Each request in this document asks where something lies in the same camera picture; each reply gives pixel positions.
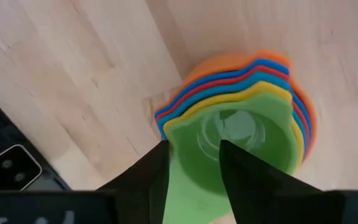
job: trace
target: phone camera lens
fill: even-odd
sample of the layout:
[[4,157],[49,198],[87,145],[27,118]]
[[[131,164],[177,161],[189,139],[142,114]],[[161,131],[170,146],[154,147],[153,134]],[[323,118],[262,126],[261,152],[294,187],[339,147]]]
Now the phone camera lens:
[[2,162],[2,168],[9,169],[13,165],[13,162],[10,159],[7,159]]
[[24,180],[24,178],[25,178],[25,174],[22,173],[22,172],[20,172],[20,173],[15,175],[15,181],[16,182],[20,182],[20,181]]

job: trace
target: wooden floor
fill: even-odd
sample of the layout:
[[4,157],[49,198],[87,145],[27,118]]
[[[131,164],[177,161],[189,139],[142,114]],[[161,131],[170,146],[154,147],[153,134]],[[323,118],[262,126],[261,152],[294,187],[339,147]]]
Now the wooden floor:
[[74,189],[159,141],[152,111],[202,60],[287,55],[318,113],[296,176],[358,189],[358,0],[0,0],[0,107]]

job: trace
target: wooden surface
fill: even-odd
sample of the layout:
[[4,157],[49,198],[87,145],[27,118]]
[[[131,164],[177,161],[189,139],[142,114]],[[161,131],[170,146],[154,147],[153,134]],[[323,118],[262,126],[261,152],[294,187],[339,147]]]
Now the wooden surface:
[[358,189],[358,0],[0,0],[0,107],[74,189],[158,143],[152,111],[223,52],[287,55],[318,113],[296,176]]

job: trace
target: smartphone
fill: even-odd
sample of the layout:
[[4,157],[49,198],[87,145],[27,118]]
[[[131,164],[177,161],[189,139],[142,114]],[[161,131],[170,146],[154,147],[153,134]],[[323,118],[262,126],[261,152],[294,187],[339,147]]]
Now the smartphone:
[[69,186],[0,109],[0,190],[69,190]]

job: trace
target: black object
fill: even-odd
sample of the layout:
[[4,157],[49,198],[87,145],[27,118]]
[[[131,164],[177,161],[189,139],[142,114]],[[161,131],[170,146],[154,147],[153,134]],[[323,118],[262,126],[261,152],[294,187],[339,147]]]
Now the black object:
[[169,142],[161,141],[98,190],[117,190],[119,223],[162,223],[169,182]]
[[105,192],[0,192],[0,223],[118,223],[115,202]]
[[70,188],[0,109],[0,190],[22,189]]
[[41,165],[21,145],[0,154],[0,190],[23,190],[41,173]]
[[357,223],[358,191],[323,192],[221,141],[221,175],[237,223]]

